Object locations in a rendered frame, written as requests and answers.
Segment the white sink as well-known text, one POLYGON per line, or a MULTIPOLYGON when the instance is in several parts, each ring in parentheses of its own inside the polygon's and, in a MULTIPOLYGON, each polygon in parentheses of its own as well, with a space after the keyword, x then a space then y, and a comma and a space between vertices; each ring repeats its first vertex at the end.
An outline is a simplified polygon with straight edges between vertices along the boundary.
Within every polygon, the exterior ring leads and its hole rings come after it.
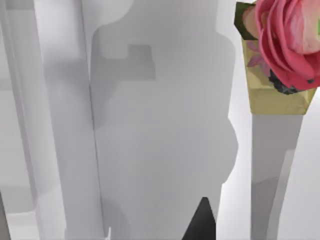
POLYGON ((81 0, 0 0, 39 240, 105 240, 81 0))

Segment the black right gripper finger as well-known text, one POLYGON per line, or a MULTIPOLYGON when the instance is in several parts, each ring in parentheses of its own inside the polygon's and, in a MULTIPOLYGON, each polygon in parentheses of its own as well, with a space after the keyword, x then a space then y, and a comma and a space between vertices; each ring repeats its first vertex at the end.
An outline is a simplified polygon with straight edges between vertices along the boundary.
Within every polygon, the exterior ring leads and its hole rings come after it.
POLYGON ((207 197, 201 198, 181 240, 216 240, 216 219, 207 197))

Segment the pink flower in yellow pot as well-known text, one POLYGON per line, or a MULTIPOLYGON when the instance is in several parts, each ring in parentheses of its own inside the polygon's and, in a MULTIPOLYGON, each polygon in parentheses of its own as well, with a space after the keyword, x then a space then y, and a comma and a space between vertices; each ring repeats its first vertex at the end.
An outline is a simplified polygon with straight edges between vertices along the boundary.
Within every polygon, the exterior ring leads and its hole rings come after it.
POLYGON ((238 1, 250 110, 304 115, 320 88, 320 0, 238 1))

